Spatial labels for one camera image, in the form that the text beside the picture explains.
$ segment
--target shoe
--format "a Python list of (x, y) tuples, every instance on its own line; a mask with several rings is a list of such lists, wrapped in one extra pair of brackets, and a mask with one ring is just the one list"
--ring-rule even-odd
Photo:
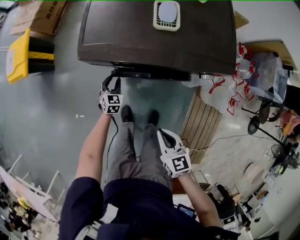
[(152, 123), (154, 126), (157, 126), (159, 120), (159, 113), (156, 110), (152, 110), (148, 117), (148, 123)]
[(121, 110), (122, 122), (133, 122), (133, 114), (130, 106), (125, 105)]

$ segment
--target white cable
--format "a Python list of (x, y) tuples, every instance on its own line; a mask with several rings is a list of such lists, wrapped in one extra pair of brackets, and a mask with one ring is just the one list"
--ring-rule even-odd
[(200, 149), (200, 150), (197, 150), (197, 149), (190, 149), (190, 151), (197, 151), (197, 152), (203, 151), (203, 152), (206, 154), (206, 151), (205, 151), (204, 149)]

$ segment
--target person's right arm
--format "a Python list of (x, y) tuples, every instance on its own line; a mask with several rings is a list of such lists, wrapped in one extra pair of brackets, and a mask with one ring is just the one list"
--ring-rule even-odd
[(210, 197), (192, 180), (189, 174), (178, 178), (204, 227), (222, 227), (216, 206)]

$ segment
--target green floor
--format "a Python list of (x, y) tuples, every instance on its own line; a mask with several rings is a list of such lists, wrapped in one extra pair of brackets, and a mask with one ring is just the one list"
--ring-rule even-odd
[[(5, 74), (6, 52), (0, 52), (2, 164), (10, 167), (22, 154), (35, 181), (45, 188), (57, 170), (67, 185), (74, 179), (83, 141), (100, 116), (99, 86), (112, 69), (88, 65), (77, 59), (84, 7), (84, 1), (72, 2), (62, 19), (54, 39), (54, 73), (29, 76), (9, 84)], [(17, 38), (8, 34), (17, 11), (10, 12), (0, 30), (0, 47), (9, 46)], [(138, 79), (122, 79), (121, 85), (124, 104), (129, 104), (135, 115), (137, 155), (149, 109), (160, 112), (159, 127), (180, 132), (194, 89), (186, 88), (180, 82)], [(77, 119), (76, 114), (84, 115), (84, 118)], [(108, 143), (115, 131), (112, 122)], [(18, 171), (19, 174), (26, 172), (25, 167)]]

